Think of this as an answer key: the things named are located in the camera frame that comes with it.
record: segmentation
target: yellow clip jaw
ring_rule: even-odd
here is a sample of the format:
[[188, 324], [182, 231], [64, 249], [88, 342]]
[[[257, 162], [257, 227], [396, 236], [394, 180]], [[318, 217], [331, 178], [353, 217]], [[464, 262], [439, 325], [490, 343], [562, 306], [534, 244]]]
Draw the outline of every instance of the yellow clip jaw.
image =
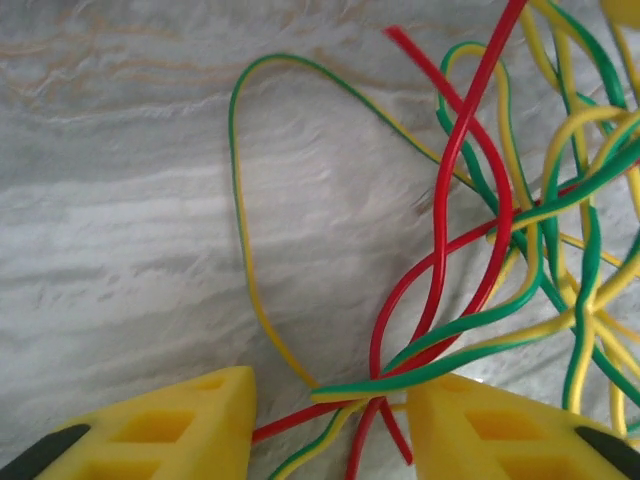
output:
[[407, 414], [420, 480], [632, 478], [575, 429], [615, 436], [613, 431], [464, 377], [445, 375], [409, 390]]
[[36, 478], [244, 480], [255, 415], [253, 371], [219, 370], [74, 419], [89, 431]]

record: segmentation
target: white surface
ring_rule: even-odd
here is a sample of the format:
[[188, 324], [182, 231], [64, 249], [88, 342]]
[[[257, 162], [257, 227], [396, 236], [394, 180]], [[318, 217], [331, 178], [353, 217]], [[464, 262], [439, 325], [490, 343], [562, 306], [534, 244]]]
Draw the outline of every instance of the white surface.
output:
[[[572, 10], [610, 46], [593, 3], [574, 1]], [[231, 87], [261, 54], [305, 54], [441, 151], [433, 89], [379, 29], [410, 27], [439, 61], [457, 42], [486, 41], [503, 4], [0, 3], [0, 464], [70, 416], [229, 365], [256, 369], [259, 424], [307, 405], [307, 389], [270, 346], [245, 292], [226, 137]], [[542, 77], [531, 76], [519, 31], [504, 58], [526, 173], [536, 185], [562, 105]], [[599, 96], [591, 67], [583, 57], [577, 64], [583, 91]], [[458, 79], [474, 65], [465, 63]], [[493, 112], [487, 102], [479, 117], [495, 130]], [[362, 379], [383, 297], [431, 249], [431, 217], [420, 211], [436, 168], [354, 100], [300, 70], [258, 75], [238, 125], [267, 310], [321, 382]], [[598, 198], [605, 245], [617, 255], [637, 228], [625, 190], [617, 182]], [[490, 218], [460, 186], [450, 205], [451, 235]], [[564, 225], [578, 232], [574, 219]], [[470, 298], [487, 254], [478, 244], [450, 261], [443, 319]], [[579, 256], [571, 258], [578, 265]], [[518, 270], [502, 298], [517, 288]], [[427, 287], [425, 279], [401, 303], [387, 357], [408, 339]], [[633, 326], [637, 298], [634, 286], [612, 312]], [[540, 295], [489, 330], [552, 314]], [[558, 335], [463, 372], [558, 404], [570, 345], [569, 334]], [[603, 420], [605, 385], [594, 373], [584, 402], [585, 413]], [[323, 423], [255, 448], [250, 478], [265, 478]], [[349, 438], [294, 478], [340, 478]], [[361, 472], [412, 478], [381, 424]]]

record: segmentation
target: black rubber grip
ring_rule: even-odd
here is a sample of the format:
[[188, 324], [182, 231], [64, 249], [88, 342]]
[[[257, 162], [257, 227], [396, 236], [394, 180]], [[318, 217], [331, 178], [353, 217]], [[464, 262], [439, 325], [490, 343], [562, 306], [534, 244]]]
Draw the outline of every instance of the black rubber grip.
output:
[[0, 480], [35, 479], [90, 429], [78, 424], [42, 437], [0, 470]]
[[576, 433], [629, 480], [640, 480], [640, 453], [623, 440], [590, 427], [577, 427]]

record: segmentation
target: tangled wires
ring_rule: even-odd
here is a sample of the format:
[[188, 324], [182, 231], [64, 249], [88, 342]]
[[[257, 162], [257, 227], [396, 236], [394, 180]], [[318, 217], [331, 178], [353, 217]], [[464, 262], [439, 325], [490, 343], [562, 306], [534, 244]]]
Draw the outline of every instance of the tangled wires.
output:
[[[582, 391], [590, 361], [593, 359], [610, 380], [613, 427], [622, 436], [628, 436], [629, 432], [638, 427], [637, 423], [628, 425], [625, 418], [625, 397], [636, 406], [640, 406], [640, 392], [624, 374], [624, 369], [636, 379], [640, 379], [640, 366], [620, 336], [640, 342], [640, 335], [621, 325], [606, 312], [605, 307], [638, 275], [640, 230], [623, 261], [603, 252], [600, 224], [593, 197], [608, 182], [624, 175], [634, 209], [640, 219], [640, 170], [637, 166], [637, 159], [640, 158], [640, 138], [637, 135], [640, 113], [629, 109], [613, 63], [588, 30], [550, 0], [531, 0], [529, 3], [530, 6], [526, 5], [526, 0], [508, 2], [486, 47], [477, 43], [456, 45], [447, 53], [440, 68], [422, 53], [402, 29], [390, 27], [385, 31], [438, 89], [436, 115], [440, 125], [449, 135], [449, 142], [442, 157], [423, 145], [373, 100], [335, 73], [311, 60], [284, 53], [262, 57], [249, 65], [236, 83], [229, 108], [229, 140], [236, 213], [249, 295], [256, 316], [267, 335], [291, 368], [312, 389], [312, 400], [315, 402], [312, 407], [256, 430], [254, 443], [312, 418], [334, 412], [322, 435], [289, 457], [271, 478], [286, 478], [297, 467], [320, 453], [337, 436], [347, 418], [363, 408], [364, 413], [354, 438], [345, 478], [352, 480], [357, 475], [364, 441], [378, 411], [404, 459], [411, 463], [411, 449], [396, 424], [393, 416], [394, 407], [386, 400], [388, 394], [429, 381], [480, 358], [546, 339], [567, 329], [574, 333], [575, 343], [565, 375], [563, 408], [575, 413], [581, 412]], [[531, 7], [544, 16], [550, 25], [555, 45], [555, 64], [544, 49]], [[509, 76], [505, 66], [499, 61], [507, 38], [518, 20], [535, 64], [549, 85], [560, 95], [567, 111], [566, 121], [556, 131], [547, 149], [542, 172], [542, 191], [537, 200], [533, 198], [520, 164], [511, 126]], [[608, 20], [638, 102], [640, 82], [624, 34], [614, 19]], [[593, 62], [602, 78], [609, 105], [598, 105], [590, 97], [577, 91], [570, 55], [571, 40]], [[481, 62], [469, 93], [462, 99], [448, 82], [447, 76], [456, 62], [468, 55], [480, 56]], [[235, 118], [238, 97], [248, 78], [257, 68], [271, 62], [295, 63], [324, 75], [360, 100], [413, 148], [440, 164], [433, 206], [434, 252], [405, 274], [392, 289], [382, 307], [370, 344], [371, 379], [366, 382], [320, 386], [280, 339], [262, 306], [254, 274], [242, 195]], [[498, 126], [502, 155], [474, 117], [492, 76], [495, 77], [499, 89]], [[457, 115], [455, 122], [451, 120], [450, 110]], [[589, 124], [595, 125], [604, 139], [592, 159], [589, 157], [585, 139], [585, 127]], [[495, 179], [495, 194], [480, 169], [474, 148], [465, 141], [467, 132], [474, 136], [489, 162]], [[569, 143], [573, 150], [576, 175], [569, 181], [558, 184], [560, 161]], [[455, 159], [460, 152], [465, 161], [466, 172], [455, 165]], [[447, 196], [453, 176], [476, 191], [495, 213], [496, 218], [449, 241], [446, 222]], [[573, 207], [577, 207], [580, 212], [583, 240], [560, 231], [558, 215]], [[493, 252], [478, 290], [457, 320], [430, 330], [444, 288], [447, 256], [485, 235], [492, 239]], [[565, 243], [584, 250], [580, 279], [574, 278], [567, 269]], [[519, 254], [524, 256], [528, 265], [527, 275], [519, 290], [496, 307], [482, 310], [509, 276]], [[545, 258], [550, 275], [544, 270]], [[604, 281], [600, 273], [601, 260], [613, 264], [617, 269]], [[433, 268], [431, 288], [411, 342], [382, 368], [380, 350], [391, 313], [407, 288], [429, 268]], [[555, 318], [438, 358], [462, 333], [497, 322], [517, 312], [540, 289], [558, 310]]]

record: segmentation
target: wire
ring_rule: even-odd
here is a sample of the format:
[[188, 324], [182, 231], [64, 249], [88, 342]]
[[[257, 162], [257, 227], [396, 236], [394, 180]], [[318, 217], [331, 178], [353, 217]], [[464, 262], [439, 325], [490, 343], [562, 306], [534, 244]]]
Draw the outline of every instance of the wire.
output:
[[569, 360], [562, 394], [562, 407], [576, 414], [580, 414], [581, 394], [595, 346], [595, 329], [590, 317], [598, 281], [601, 238], [595, 208], [589, 207], [589, 217], [591, 229], [582, 257], [582, 288], [575, 304], [576, 342]]
[[636, 99], [636, 104], [640, 105], [640, 76], [638, 75], [638, 71], [633, 64], [631, 50], [629, 49], [629, 45], [627, 44], [627, 40], [625, 39], [624, 34], [622, 33], [622, 29], [618, 25], [616, 25], [610, 18], [607, 18], [607, 22], [609, 24], [609, 29], [611, 30], [611, 35], [616, 42], [616, 47], [618, 48], [620, 57], [622, 58], [624, 69], [627, 72], [627, 77], [629, 78], [629, 83], [631, 84], [631, 89], [633, 91], [633, 96]]
[[326, 450], [337, 438], [340, 430], [351, 414], [362, 408], [364, 404], [365, 402], [355, 402], [346, 408], [338, 410], [331, 418], [331, 421], [325, 431], [322, 432], [322, 434], [312, 443], [301, 448], [285, 460], [278, 469], [271, 474], [269, 479], [283, 480], [287, 478], [294, 470]]
[[[258, 284], [255, 277], [255, 269], [253, 262], [253, 254], [251, 253], [251, 242], [249, 235], [249, 227], [247, 224], [247, 214], [244, 205], [244, 197], [242, 192], [242, 175], [240, 169], [240, 157], [238, 155], [238, 142], [236, 138], [236, 110], [240, 93], [243, 87], [258, 68], [266, 66], [275, 62], [294, 63], [297, 65], [305, 66], [320, 73], [324, 77], [333, 81], [337, 86], [349, 92], [352, 96], [358, 99], [369, 110], [374, 112], [383, 122], [393, 129], [398, 135], [404, 138], [411, 146], [417, 151], [433, 160], [436, 163], [440, 162], [440, 157], [420, 142], [415, 136], [413, 136], [405, 127], [400, 125], [391, 115], [386, 113], [384, 109], [378, 106], [373, 100], [366, 95], [349, 85], [338, 75], [329, 71], [322, 65], [315, 63], [309, 59], [298, 57], [296, 55], [290, 55], [286, 53], [279, 53], [273, 55], [266, 55], [252, 62], [240, 75], [236, 82], [233, 92], [231, 94], [231, 100], [229, 103], [229, 116], [228, 116], [228, 134], [229, 134], [229, 146], [230, 156], [232, 163], [232, 180], [234, 190], [234, 201], [236, 206], [236, 218], [238, 223], [238, 231], [241, 239], [242, 255], [244, 260], [245, 275], [247, 277], [247, 285], [249, 290], [249, 297], [251, 304], [256, 313], [258, 321], [262, 325], [265, 333], [280, 352], [284, 360], [289, 366], [300, 376], [304, 382], [310, 387], [315, 387], [318, 383], [315, 379], [306, 371], [302, 364], [295, 358], [293, 353], [289, 350], [286, 344], [282, 341], [276, 330], [273, 328], [271, 321], [269, 320], [266, 311], [263, 307], [262, 299], [260, 298]], [[461, 182], [471, 185], [471, 180], [468, 176], [459, 168], [456, 168], [454, 175]]]
[[[486, 227], [485, 227], [485, 232], [486, 232]], [[619, 261], [618, 261], [619, 262]]]

